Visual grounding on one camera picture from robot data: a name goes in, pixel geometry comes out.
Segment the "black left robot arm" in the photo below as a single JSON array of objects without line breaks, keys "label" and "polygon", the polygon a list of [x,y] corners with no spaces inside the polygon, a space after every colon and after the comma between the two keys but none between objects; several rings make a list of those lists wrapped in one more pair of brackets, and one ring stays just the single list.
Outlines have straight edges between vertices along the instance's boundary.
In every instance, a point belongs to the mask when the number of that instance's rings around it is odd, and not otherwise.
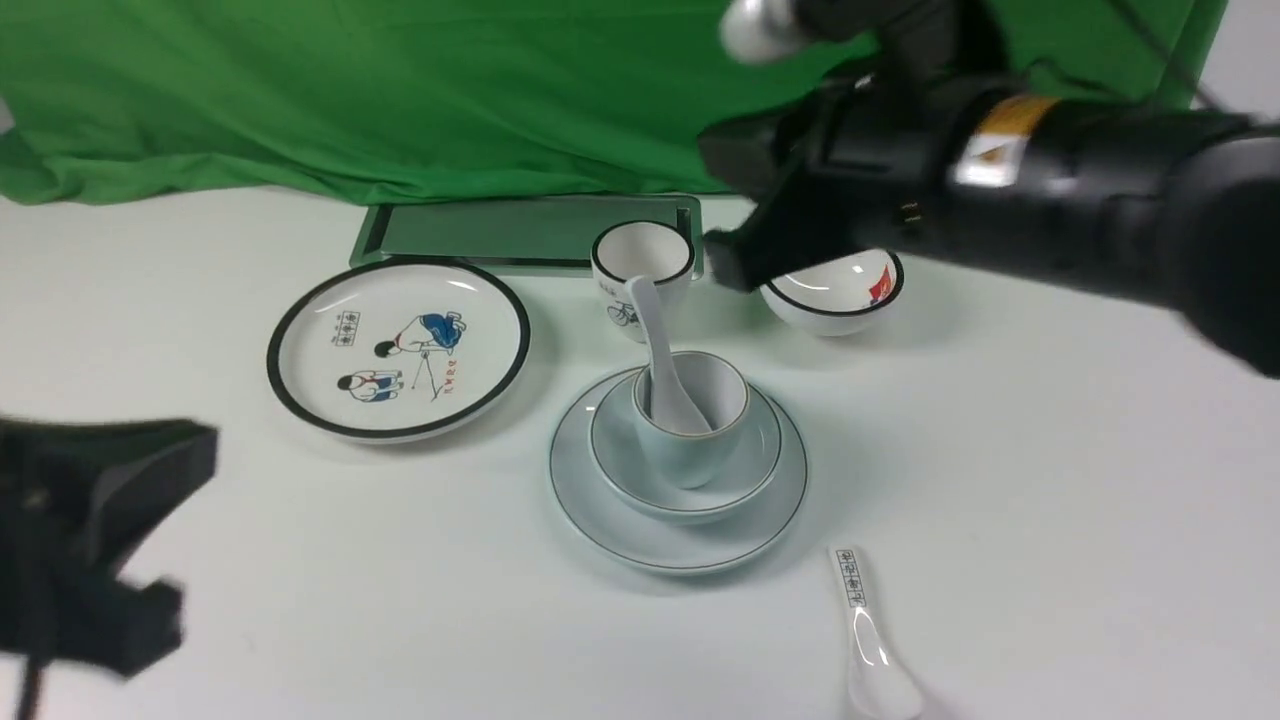
[{"label": "black left robot arm", "polygon": [[15,717],[67,661],[131,679],[184,639],[184,592],[122,569],[216,473],[219,432],[191,419],[1,423],[1,646],[24,662]]}]

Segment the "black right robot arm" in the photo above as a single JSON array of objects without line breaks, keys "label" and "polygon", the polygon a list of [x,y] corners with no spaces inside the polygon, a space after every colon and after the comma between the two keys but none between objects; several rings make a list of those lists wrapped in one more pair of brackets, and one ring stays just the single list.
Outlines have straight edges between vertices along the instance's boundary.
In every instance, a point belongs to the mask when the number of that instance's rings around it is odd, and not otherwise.
[{"label": "black right robot arm", "polygon": [[884,249],[1166,307],[1277,377],[1276,123],[1037,94],[986,1],[733,1],[719,23],[748,65],[861,35],[874,54],[698,136],[754,204],[705,236],[717,284]]}]

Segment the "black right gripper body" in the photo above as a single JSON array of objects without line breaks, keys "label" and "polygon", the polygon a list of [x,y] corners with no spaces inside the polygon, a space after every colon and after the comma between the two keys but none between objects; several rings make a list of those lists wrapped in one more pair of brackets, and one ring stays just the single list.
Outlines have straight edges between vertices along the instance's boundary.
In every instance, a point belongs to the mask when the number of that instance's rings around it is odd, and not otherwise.
[{"label": "black right gripper body", "polygon": [[877,44],[800,99],[698,135],[707,173],[755,205],[704,238],[714,282],[745,293],[851,252],[858,225],[928,191],[954,117],[945,86],[961,55],[961,5],[733,1],[719,22],[726,53],[750,67],[863,35]]}]

